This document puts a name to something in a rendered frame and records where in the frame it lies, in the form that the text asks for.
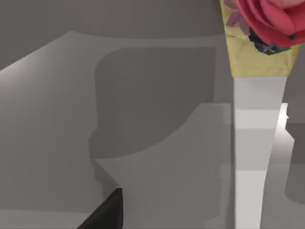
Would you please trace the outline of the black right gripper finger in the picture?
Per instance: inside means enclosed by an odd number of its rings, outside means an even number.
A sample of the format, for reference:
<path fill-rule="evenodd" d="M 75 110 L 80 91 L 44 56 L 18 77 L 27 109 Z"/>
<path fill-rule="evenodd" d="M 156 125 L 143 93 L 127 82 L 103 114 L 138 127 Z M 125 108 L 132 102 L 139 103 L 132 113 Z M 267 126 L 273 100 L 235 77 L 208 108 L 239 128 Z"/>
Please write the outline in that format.
<path fill-rule="evenodd" d="M 76 229 L 123 229 L 122 188 L 116 188 Z"/>

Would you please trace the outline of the red rose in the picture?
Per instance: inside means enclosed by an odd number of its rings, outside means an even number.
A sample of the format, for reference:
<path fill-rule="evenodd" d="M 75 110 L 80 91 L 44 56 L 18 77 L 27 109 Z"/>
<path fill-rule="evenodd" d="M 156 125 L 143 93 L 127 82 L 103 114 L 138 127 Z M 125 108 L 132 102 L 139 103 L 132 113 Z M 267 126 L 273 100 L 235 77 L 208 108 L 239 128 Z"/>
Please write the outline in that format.
<path fill-rule="evenodd" d="M 261 229 L 285 84 L 305 43 L 305 0 L 219 0 L 234 78 L 235 228 Z"/>

